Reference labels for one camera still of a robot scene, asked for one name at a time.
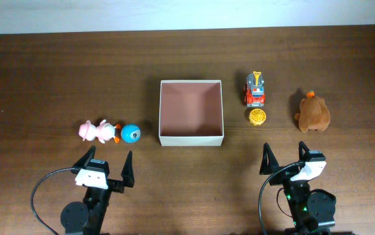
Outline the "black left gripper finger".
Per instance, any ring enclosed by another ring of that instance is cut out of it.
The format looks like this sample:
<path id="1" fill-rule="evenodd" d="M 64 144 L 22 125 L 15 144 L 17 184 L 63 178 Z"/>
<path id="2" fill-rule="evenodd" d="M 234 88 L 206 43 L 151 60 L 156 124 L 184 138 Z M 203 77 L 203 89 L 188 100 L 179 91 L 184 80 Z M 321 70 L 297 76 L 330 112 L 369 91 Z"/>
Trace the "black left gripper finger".
<path id="1" fill-rule="evenodd" d="M 121 177 L 123 179 L 123 185 L 125 187 L 134 187 L 134 171 L 132 165 L 132 151 L 129 151 L 125 160 L 123 169 L 121 171 Z"/>
<path id="2" fill-rule="evenodd" d="M 73 164 L 74 168 L 86 168 L 90 160 L 94 158 L 96 146 L 91 146 L 87 153 L 85 153 L 78 161 Z"/>

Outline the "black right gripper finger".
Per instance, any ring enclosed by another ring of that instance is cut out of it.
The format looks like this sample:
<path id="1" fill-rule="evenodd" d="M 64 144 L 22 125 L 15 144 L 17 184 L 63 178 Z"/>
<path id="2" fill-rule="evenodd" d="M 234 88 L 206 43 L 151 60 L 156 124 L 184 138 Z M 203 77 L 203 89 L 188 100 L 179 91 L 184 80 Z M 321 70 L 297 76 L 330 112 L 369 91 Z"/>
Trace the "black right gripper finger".
<path id="1" fill-rule="evenodd" d="M 310 150 L 307 145 L 303 142 L 299 142 L 299 160 L 307 162 L 310 159 Z"/>
<path id="2" fill-rule="evenodd" d="M 263 157 L 260 167 L 260 175 L 270 175 L 279 171 L 278 161 L 272 152 L 269 144 L 266 142 L 263 145 Z"/>

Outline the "brown plush toy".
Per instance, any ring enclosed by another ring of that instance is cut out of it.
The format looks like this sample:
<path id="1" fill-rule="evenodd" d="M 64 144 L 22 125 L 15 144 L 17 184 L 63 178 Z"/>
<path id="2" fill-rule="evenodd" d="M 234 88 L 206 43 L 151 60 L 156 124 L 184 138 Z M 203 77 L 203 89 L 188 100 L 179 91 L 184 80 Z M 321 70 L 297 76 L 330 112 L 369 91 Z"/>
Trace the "brown plush toy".
<path id="1" fill-rule="evenodd" d="M 299 112 L 295 119 L 300 131 L 306 133 L 309 130 L 324 131 L 331 122 L 331 116 L 325 99 L 309 91 L 307 97 L 301 100 Z"/>

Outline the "yellow round toy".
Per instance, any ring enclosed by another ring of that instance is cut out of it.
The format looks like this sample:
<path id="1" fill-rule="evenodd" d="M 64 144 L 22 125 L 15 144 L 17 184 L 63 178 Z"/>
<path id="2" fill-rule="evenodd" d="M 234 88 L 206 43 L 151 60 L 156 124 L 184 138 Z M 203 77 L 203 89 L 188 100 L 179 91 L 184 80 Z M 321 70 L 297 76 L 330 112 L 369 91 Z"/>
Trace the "yellow round toy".
<path id="1" fill-rule="evenodd" d="M 262 125 L 266 121 L 267 116 L 262 109 L 255 108 L 250 111 L 248 119 L 253 125 Z"/>

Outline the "red grey toy fire truck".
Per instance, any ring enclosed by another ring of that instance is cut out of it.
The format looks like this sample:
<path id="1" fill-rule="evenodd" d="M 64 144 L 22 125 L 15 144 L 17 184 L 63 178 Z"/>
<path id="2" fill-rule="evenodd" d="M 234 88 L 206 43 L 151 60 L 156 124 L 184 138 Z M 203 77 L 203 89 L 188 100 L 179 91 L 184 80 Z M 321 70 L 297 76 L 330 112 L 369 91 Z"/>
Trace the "red grey toy fire truck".
<path id="1" fill-rule="evenodd" d="M 244 103 L 247 107 L 265 105 L 265 89 L 262 73 L 254 71 L 247 76 L 244 84 Z"/>

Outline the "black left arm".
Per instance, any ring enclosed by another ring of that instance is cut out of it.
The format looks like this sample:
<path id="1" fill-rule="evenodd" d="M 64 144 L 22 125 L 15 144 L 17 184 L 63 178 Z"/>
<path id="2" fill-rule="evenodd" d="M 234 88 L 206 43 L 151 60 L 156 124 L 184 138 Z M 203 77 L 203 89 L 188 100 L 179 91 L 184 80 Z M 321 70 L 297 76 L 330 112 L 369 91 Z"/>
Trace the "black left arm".
<path id="1" fill-rule="evenodd" d="M 85 155 L 73 164 L 71 172 L 76 175 L 77 186 L 86 188 L 82 201 L 67 204 L 61 212 L 60 221 L 66 234 L 100 234 L 112 193 L 125 192 L 134 186 L 132 152 L 130 151 L 121 171 L 121 180 L 108 177 L 107 161 L 95 159 L 96 147 L 91 146 Z"/>

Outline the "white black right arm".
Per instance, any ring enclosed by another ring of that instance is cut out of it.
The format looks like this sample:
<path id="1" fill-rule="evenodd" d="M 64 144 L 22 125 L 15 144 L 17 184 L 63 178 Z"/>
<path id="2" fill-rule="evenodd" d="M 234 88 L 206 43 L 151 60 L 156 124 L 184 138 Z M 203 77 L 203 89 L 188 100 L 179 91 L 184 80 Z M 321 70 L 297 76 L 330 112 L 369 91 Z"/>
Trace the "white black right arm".
<path id="1" fill-rule="evenodd" d="M 263 145 L 260 174 L 267 175 L 258 196 L 258 218 L 264 234 L 262 217 L 263 190 L 267 185 L 281 185 L 293 219 L 293 228 L 286 234 L 330 234 L 335 226 L 336 196 L 323 190 L 311 189 L 309 181 L 317 178 L 326 166 L 325 155 L 299 142 L 299 160 L 280 166 L 268 143 Z"/>

